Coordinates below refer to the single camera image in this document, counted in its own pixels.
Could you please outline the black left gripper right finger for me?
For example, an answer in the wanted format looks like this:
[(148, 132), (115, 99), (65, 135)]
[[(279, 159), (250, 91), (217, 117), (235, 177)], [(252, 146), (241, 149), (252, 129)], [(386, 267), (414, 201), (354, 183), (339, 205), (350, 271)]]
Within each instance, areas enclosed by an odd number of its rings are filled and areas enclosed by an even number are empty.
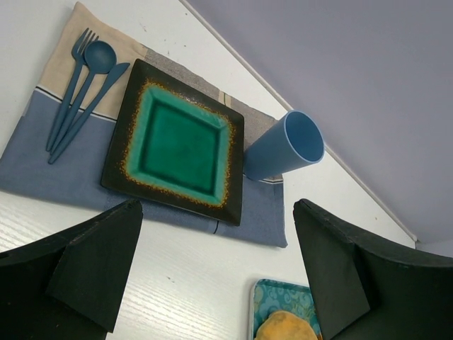
[(452, 338), (451, 258), (397, 244), (307, 199), (293, 216), (323, 338)]

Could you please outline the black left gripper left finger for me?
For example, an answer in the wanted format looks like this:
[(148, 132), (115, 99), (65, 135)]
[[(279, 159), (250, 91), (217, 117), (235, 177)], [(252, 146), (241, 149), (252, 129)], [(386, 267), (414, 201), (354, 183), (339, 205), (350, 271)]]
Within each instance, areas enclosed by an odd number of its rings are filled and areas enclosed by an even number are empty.
[(127, 200), (1, 253), (2, 339), (105, 339), (113, 332), (142, 226)]

